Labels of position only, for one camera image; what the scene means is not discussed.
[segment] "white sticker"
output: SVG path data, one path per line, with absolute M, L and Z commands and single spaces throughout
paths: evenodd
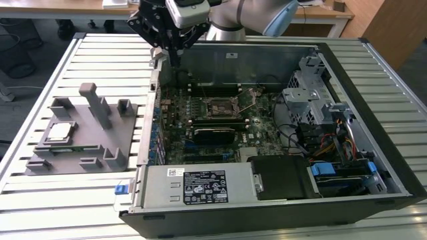
M 236 52 L 227 52 L 226 58 L 227 59 L 236 59 L 238 58 L 238 53 Z
M 168 177 L 182 177 L 184 176 L 186 168 L 168 168 L 167 176 Z

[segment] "wooden desk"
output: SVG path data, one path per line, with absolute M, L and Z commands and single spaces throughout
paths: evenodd
M 103 0 L 0 0 L 0 18 L 127 20 L 136 10 L 132 4 L 128 8 L 103 9 Z M 292 23 L 332 25 L 328 37 L 338 38 L 354 16 L 350 10 L 310 6 L 298 10 Z

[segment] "white paper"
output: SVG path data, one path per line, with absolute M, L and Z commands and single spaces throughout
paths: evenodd
M 324 4 L 323 0 L 311 0 L 311 1 L 304 1 L 299 3 L 298 8 L 302 9 L 302 5 L 304 6 L 304 8 L 310 8 L 314 6 L 322 6 Z

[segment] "barcode sticker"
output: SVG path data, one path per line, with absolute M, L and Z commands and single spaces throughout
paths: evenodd
M 168 177 L 182 177 L 184 176 L 186 168 L 168 168 L 167 176 Z

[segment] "aluminum work table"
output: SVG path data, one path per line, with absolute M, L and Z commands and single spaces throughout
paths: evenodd
M 336 55 L 422 184 L 427 186 L 427 108 L 368 43 L 358 39 L 248 37 L 250 41 L 326 42 Z M 144 106 L 152 75 L 151 46 L 136 34 L 87 34 L 73 39 L 0 163 L 0 239 L 142 240 L 119 219 L 130 195 L 115 186 L 135 177 Z M 108 103 L 127 98 L 138 104 L 138 119 L 127 171 L 25 176 L 25 164 L 48 126 L 53 97 L 79 95 L 84 82 L 97 85 Z M 234 233 L 186 239 L 426 239 L 427 201 L 382 212 L 355 224 Z

